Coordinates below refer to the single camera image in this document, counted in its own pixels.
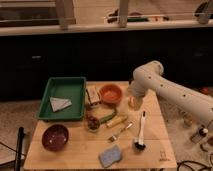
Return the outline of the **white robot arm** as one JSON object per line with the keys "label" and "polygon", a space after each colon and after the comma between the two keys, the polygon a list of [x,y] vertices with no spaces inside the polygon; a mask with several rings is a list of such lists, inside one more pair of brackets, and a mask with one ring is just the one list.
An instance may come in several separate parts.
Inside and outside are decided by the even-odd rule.
{"label": "white robot arm", "polygon": [[213,129],[213,97],[176,84],[162,77],[164,67],[159,61],[151,61],[133,71],[130,90],[136,97],[143,97],[148,89],[167,101],[191,113],[203,125]]}

